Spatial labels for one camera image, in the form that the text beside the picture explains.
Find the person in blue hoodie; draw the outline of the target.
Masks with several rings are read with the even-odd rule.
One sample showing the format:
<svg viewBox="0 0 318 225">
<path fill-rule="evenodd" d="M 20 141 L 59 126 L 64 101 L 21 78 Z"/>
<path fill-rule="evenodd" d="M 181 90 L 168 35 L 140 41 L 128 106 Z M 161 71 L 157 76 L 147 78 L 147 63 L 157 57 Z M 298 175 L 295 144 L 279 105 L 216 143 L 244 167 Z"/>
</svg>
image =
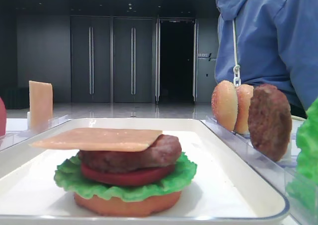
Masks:
<svg viewBox="0 0 318 225">
<path fill-rule="evenodd" d="M 306 118 L 318 96 L 318 0 L 216 0 L 216 82 L 276 86 Z"/>
</svg>

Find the bottom bun on tray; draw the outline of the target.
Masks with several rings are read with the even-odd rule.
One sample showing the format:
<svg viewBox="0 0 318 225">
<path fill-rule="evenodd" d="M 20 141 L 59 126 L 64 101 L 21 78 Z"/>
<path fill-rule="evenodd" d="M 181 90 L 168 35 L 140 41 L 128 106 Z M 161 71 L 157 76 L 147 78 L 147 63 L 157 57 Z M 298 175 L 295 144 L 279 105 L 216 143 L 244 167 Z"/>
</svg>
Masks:
<svg viewBox="0 0 318 225">
<path fill-rule="evenodd" d="M 173 192 L 166 195 L 151 196 L 138 202 L 124 202 L 120 198 L 112 197 L 105 200 L 94 195 L 85 199 L 74 194 L 77 205 L 103 216 L 113 217 L 147 217 L 172 208 L 180 199 L 181 192 Z"/>
</svg>

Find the clear bun holder rail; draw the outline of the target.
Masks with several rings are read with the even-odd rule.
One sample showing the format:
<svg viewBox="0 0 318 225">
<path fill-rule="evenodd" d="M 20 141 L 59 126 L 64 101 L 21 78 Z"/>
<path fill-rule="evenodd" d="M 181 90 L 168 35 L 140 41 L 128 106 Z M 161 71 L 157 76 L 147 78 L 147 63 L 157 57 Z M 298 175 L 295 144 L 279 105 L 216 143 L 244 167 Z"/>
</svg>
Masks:
<svg viewBox="0 0 318 225">
<path fill-rule="evenodd" d="M 301 225 L 318 223 L 318 186 L 297 171 L 296 132 L 305 120 L 292 116 L 292 133 L 287 152 L 279 162 L 273 162 L 254 149 L 249 134 L 229 132 L 218 125 L 215 118 L 207 116 L 203 123 L 245 162 L 260 173 L 288 198 L 291 216 Z"/>
</svg>

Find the clear left holder rack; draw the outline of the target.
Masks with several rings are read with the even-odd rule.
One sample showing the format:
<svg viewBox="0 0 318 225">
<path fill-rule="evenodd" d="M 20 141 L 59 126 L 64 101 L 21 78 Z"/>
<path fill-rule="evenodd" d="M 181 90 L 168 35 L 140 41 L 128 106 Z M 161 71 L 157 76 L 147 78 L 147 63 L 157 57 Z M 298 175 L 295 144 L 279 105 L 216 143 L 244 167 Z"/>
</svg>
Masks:
<svg viewBox="0 0 318 225">
<path fill-rule="evenodd" d="M 55 117 L 48 120 L 43 125 L 32 129 L 30 126 L 29 112 L 27 112 L 27 118 L 7 118 L 5 135 L 0 137 L 0 150 L 2 151 L 7 149 L 17 143 L 52 129 L 69 120 L 70 118 L 68 115 Z"/>
</svg>

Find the near bun half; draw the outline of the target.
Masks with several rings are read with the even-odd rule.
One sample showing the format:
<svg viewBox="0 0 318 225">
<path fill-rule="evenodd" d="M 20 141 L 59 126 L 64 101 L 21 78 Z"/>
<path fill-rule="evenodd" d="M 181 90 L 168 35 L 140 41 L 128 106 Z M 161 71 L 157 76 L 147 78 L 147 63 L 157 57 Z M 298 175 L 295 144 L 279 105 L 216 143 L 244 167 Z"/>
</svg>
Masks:
<svg viewBox="0 0 318 225">
<path fill-rule="evenodd" d="M 248 116 L 250 100 L 253 97 L 253 86 L 242 84 L 237 87 L 238 115 L 234 131 L 239 134 L 248 133 Z"/>
</svg>

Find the upright red tomato slice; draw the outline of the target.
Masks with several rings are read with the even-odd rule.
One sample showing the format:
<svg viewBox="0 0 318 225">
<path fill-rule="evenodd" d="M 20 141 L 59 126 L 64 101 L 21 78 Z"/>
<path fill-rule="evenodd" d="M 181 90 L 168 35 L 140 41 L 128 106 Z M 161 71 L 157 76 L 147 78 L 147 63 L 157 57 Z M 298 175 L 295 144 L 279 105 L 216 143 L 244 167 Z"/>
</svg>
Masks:
<svg viewBox="0 0 318 225">
<path fill-rule="evenodd" d="M 0 98 L 0 137 L 5 135 L 6 131 L 6 108 L 2 98 Z"/>
</svg>

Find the far bun half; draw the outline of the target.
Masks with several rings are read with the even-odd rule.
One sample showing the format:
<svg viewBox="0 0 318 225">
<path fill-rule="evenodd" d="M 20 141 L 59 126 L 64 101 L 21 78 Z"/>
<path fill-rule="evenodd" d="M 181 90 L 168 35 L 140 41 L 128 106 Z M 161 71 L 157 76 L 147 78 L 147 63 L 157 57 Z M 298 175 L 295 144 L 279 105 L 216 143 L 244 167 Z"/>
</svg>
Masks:
<svg viewBox="0 0 318 225">
<path fill-rule="evenodd" d="M 238 115 L 238 97 L 232 82 L 224 80 L 216 85 L 211 106 L 217 122 L 228 131 L 233 131 Z"/>
</svg>

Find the tomato slice on burger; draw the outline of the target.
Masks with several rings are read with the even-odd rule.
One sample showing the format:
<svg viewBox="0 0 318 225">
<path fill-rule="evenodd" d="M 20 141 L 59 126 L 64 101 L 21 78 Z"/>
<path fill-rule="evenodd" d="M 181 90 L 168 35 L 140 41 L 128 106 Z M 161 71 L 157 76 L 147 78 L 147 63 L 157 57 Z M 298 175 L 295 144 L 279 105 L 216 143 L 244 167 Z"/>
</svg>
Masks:
<svg viewBox="0 0 318 225">
<path fill-rule="evenodd" d="M 143 186 L 160 181 L 174 172 L 175 165 L 166 167 L 143 168 L 127 173 L 99 172 L 89 168 L 84 163 L 80 166 L 85 178 L 115 186 Z"/>
</svg>

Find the bun half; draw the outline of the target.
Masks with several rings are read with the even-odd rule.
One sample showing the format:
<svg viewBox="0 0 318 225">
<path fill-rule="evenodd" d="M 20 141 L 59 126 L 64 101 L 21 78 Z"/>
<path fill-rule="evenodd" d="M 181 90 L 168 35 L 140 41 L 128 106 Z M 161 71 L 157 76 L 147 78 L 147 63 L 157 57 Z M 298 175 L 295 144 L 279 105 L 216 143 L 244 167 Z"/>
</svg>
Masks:
<svg viewBox="0 0 318 225">
<path fill-rule="evenodd" d="M 234 131 L 239 134 L 248 133 L 248 116 L 250 100 L 253 97 L 253 86 L 242 84 L 237 87 L 238 115 Z"/>
<path fill-rule="evenodd" d="M 224 80 L 216 85 L 211 106 L 217 122 L 228 131 L 233 131 L 238 115 L 238 97 L 232 82 Z"/>
</svg>

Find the dark double door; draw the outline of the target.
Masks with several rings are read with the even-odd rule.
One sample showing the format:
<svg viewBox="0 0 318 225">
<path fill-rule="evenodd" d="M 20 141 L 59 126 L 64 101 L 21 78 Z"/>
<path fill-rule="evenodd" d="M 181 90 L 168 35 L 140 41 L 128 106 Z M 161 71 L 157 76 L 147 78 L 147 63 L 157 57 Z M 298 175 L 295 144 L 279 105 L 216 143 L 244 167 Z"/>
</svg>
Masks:
<svg viewBox="0 0 318 225">
<path fill-rule="evenodd" d="M 155 20 L 71 17 L 72 102 L 155 101 Z"/>
</svg>

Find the meat patty on burger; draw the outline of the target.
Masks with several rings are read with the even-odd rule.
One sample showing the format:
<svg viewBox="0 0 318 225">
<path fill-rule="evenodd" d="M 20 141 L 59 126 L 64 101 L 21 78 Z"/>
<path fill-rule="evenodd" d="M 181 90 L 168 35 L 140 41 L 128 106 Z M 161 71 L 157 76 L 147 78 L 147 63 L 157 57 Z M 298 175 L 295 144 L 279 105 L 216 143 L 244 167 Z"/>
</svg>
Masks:
<svg viewBox="0 0 318 225">
<path fill-rule="evenodd" d="M 110 173 L 126 173 L 148 167 L 165 167 L 175 164 L 182 152 L 178 137 L 160 135 L 144 151 L 84 151 L 78 157 L 93 170 Z"/>
</svg>

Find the upright green lettuce leaf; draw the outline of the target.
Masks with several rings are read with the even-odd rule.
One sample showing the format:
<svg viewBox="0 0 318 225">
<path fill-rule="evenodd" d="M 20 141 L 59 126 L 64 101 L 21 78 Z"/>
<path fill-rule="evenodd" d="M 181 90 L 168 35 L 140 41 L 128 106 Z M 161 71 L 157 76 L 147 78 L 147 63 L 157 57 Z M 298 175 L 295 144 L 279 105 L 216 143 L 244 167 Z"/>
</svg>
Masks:
<svg viewBox="0 0 318 225">
<path fill-rule="evenodd" d="M 318 101 L 307 110 L 307 120 L 298 128 L 296 145 L 301 150 L 297 157 L 298 176 L 287 185 L 291 197 L 300 201 L 311 212 L 318 213 Z"/>
</svg>

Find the upright cheese slice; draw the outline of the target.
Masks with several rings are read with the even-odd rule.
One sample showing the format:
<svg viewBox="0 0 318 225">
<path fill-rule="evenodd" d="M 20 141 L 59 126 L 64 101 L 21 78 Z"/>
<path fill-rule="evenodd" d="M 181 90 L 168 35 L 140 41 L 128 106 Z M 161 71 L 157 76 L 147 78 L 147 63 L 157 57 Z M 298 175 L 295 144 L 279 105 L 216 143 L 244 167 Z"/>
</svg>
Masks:
<svg viewBox="0 0 318 225">
<path fill-rule="evenodd" d="M 30 129 L 45 130 L 53 118 L 53 88 L 50 83 L 29 81 Z"/>
</svg>

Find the upright brown meat patty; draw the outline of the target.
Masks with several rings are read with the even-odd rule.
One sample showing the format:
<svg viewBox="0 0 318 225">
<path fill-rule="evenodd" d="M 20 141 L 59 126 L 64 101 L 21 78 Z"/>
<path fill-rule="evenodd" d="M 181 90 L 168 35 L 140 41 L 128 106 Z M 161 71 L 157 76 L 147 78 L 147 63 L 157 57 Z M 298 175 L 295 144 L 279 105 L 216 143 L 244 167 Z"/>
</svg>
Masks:
<svg viewBox="0 0 318 225">
<path fill-rule="evenodd" d="M 286 95 L 270 84 L 254 88 L 248 129 L 252 146 L 272 161 L 287 151 L 292 130 L 291 108 Z"/>
</svg>

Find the lettuce on burger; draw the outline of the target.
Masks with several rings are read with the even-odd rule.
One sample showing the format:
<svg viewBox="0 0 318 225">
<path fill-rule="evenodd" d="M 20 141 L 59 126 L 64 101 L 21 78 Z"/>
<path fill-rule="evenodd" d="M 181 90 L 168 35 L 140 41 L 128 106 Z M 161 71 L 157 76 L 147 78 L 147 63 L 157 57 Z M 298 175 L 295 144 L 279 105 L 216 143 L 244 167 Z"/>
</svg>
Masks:
<svg viewBox="0 0 318 225">
<path fill-rule="evenodd" d="M 139 202 L 151 196 L 180 192 L 190 185 L 197 171 L 197 164 L 190 161 L 182 152 L 176 162 L 175 170 L 159 182 L 139 187 L 120 187 L 85 178 L 80 171 L 80 164 L 79 157 L 75 155 L 58 165 L 54 175 L 56 185 L 85 199 L 91 199 L 96 195 L 105 200 L 119 198 L 124 202 Z"/>
</svg>

